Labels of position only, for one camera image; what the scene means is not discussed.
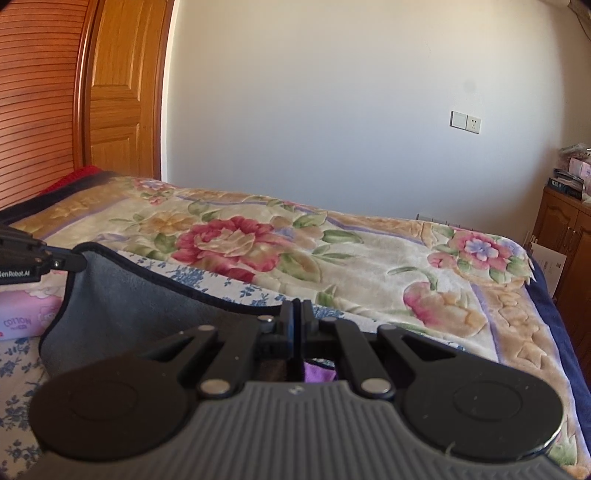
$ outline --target black circular joint cover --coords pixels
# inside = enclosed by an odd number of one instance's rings
[[[188,411],[185,390],[163,364],[126,356],[52,379],[33,397],[29,419],[44,449],[108,461],[165,442]]]
[[[440,450],[480,462],[510,462],[556,438],[563,408],[544,381],[485,359],[432,362],[408,387],[402,409]]]

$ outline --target red fabric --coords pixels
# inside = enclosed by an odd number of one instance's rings
[[[95,173],[100,173],[101,171],[102,170],[99,167],[95,167],[94,165],[88,165],[86,167],[78,168],[78,170],[74,170],[72,173],[69,173],[65,177],[59,179],[54,184],[49,185],[45,190],[40,191],[38,196],[43,195],[44,193],[53,192],[53,190],[65,187],[73,181],[79,180],[89,175],[94,175]]]

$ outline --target gray cloth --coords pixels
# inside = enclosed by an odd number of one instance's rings
[[[41,360],[51,376],[204,323],[227,338],[248,317],[155,284],[96,252],[84,256],[87,268],[76,274],[65,311],[41,341]]]

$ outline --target wall switch panel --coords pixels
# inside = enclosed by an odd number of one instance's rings
[[[467,130],[474,134],[480,133],[480,120],[478,117],[466,115],[465,113],[452,112],[452,120],[450,127],[460,128],[461,130]]]

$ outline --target floral blanket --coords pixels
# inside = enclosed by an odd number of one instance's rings
[[[575,477],[591,471],[556,344],[524,288],[532,277],[527,254],[509,239],[132,177],[75,193],[13,226],[58,247],[96,241],[311,299],[358,319],[364,330],[403,324],[527,371],[552,385],[565,407],[550,456]],[[6,343],[18,350],[30,342]],[[0,378],[2,369],[0,357]],[[24,452],[23,445],[10,448]]]

